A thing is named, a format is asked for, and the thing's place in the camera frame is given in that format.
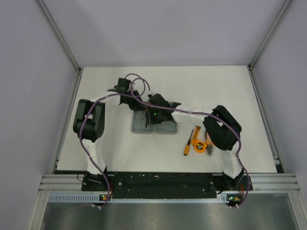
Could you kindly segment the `grey plastic tool case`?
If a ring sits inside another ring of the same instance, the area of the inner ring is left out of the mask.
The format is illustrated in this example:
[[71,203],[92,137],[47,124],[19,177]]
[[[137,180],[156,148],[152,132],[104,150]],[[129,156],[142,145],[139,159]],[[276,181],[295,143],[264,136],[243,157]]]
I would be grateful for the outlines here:
[[148,111],[134,111],[131,131],[134,134],[163,134],[172,135],[178,131],[177,123],[170,113],[165,115],[159,113],[148,113]]

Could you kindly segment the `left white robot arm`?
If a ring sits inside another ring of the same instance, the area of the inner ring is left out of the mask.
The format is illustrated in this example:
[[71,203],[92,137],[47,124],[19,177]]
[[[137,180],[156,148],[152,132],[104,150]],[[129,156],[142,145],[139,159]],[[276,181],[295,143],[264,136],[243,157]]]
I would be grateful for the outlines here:
[[109,179],[102,173],[106,169],[103,156],[97,144],[105,130],[106,110],[126,104],[132,111],[142,111],[144,105],[139,103],[141,94],[133,90],[132,81],[127,77],[119,78],[117,85],[103,95],[87,100],[80,99],[73,122],[73,131],[77,134],[87,157],[87,171],[95,176],[92,184],[98,190],[107,188]]

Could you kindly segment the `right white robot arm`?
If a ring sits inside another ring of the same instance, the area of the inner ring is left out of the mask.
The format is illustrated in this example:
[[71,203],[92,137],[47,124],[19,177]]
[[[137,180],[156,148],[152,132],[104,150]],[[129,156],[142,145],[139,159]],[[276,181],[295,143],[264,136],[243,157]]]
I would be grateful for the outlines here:
[[237,158],[242,127],[224,106],[218,105],[211,112],[192,109],[180,103],[168,102],[158,93],[150,94],[148,103],[149,122],[152,124],[186,123],[204,129],[213,145],[221,150],[225,186],[234,190],[241,185],[239,175],[243,168]]

